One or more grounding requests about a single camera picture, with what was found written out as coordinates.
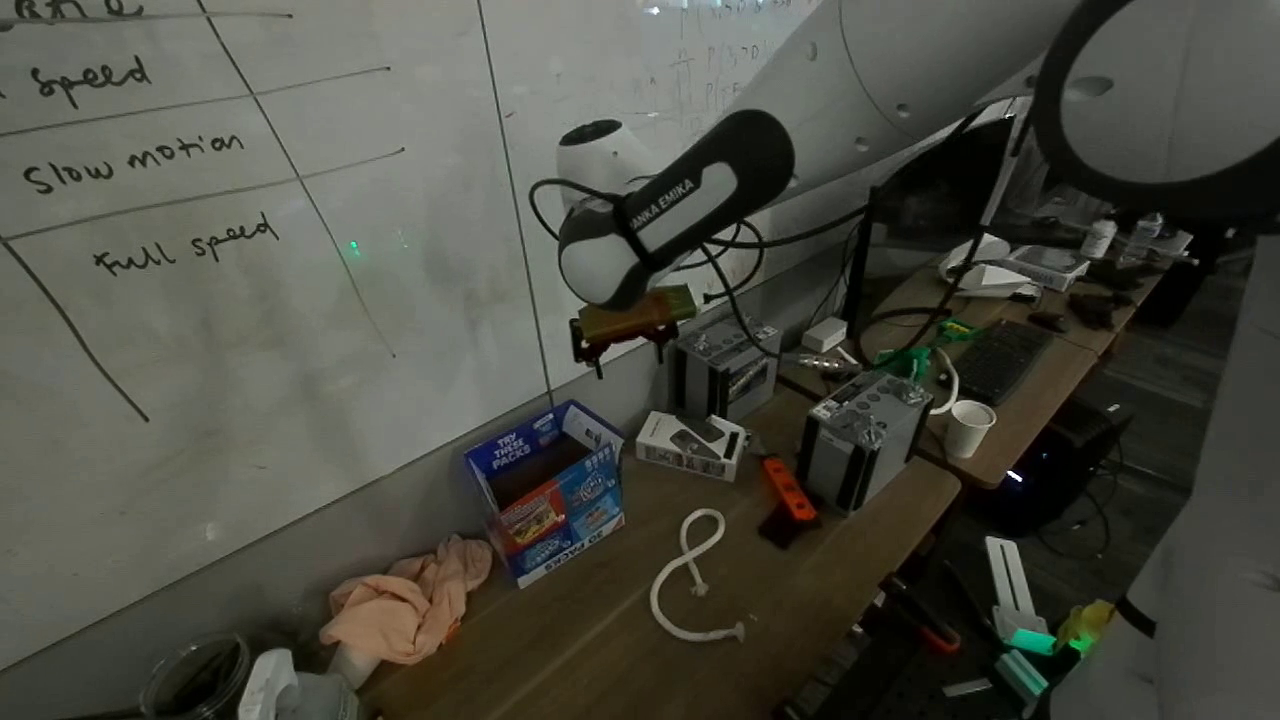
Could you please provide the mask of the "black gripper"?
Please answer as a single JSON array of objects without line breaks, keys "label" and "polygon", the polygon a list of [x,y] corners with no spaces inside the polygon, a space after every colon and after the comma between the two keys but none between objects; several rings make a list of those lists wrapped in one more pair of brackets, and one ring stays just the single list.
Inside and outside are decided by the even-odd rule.
[{"label": "black gripper", "polygon": [[603,352],[608,352],[611,344],[624,344],[624,342],[663,342],[663,330],[662,330],[662,324],[590,330],[586,319],[574,319],[569,332],[574,332],[574,359],[578,359],[578,364],[590,364],[594,372],[603,372]]}]

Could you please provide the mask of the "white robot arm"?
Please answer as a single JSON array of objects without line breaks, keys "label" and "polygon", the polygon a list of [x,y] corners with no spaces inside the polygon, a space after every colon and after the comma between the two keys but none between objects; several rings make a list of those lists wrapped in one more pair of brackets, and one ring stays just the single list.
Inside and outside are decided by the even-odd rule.
[{"label": "white robot arm", "polygon": [[1059,179],[1252,235],[1193,497],[1037,720],[1280,720],[1280,0],[819,0],[692,147],[562,229],[562,277],[630,310],[733,221],[1011,77]]}]

